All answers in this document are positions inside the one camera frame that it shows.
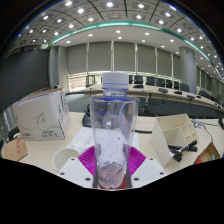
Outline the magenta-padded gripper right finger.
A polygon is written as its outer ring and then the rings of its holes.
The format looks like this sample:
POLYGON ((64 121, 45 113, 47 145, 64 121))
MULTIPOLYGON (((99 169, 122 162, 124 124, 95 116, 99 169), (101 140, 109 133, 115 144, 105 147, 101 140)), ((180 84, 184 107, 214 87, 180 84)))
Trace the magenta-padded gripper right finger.
POLYGON ((130 148, 126 172, 127 188, 140 188, 166 175, 166 171, 155 158, 146 157, 136 148, 130 148))

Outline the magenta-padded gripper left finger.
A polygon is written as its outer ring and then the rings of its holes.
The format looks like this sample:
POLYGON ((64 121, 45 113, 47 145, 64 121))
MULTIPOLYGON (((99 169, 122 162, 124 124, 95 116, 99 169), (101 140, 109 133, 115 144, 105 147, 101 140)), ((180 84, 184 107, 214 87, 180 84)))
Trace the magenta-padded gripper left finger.
POLYGON ((98 187, 95 149, 88 148, 78 157, 70 157, 58 171, 58 176, 84 188, 98 187))

